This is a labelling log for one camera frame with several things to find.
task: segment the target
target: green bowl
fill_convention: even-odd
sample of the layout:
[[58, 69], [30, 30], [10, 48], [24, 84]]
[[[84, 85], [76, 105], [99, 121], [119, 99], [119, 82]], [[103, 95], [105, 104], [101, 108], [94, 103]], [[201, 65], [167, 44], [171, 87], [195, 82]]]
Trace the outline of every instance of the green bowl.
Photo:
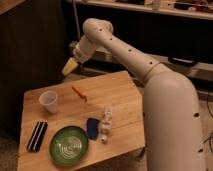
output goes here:
[[89, 140], [86, 132], [77, 126], [60, 129], [50, 143], [50, 155], [55, 164], [71, 166], [86, 154]]

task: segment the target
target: blue object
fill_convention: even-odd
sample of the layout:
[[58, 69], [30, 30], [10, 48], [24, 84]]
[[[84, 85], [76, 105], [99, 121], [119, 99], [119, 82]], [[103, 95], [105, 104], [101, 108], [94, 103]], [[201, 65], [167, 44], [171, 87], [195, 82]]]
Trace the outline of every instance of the blue object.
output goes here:
[[89, 139], [95, 140], [98, 137], [98, 123], [100, 121], [95, 118], [87, 119], [87, 135]]

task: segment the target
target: wall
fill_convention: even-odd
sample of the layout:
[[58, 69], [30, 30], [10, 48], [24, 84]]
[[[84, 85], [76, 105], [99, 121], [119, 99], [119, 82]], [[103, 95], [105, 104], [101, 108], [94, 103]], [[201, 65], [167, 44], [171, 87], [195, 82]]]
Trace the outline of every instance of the wall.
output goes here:
[[0, 128], [19, 137], [23, 93], [61, 81], [67, 47], [60, 0], [28, 0], [0, 15]]

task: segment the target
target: plastic cup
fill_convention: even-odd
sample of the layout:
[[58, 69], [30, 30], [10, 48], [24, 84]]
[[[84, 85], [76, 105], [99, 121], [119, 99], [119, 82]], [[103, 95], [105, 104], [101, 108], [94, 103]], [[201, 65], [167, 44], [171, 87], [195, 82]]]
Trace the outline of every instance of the plastic cup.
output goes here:
[[58, 95], [55, 91], [45, 91], [39, 97], [39, 103], [50, 113], [58, 112]]

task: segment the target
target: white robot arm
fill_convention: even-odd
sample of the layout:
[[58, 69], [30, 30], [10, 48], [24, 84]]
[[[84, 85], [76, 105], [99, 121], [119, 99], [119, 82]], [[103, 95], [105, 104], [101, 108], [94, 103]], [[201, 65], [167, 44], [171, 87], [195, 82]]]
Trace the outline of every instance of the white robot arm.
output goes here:
[[84, 36], [63, 69], [67, 75], [106, 48], [145, 85], [144, 128], [149, 171], [205, 171], [199, 101], [192, 83], [113, 36], [108, 21], [87, 19]]

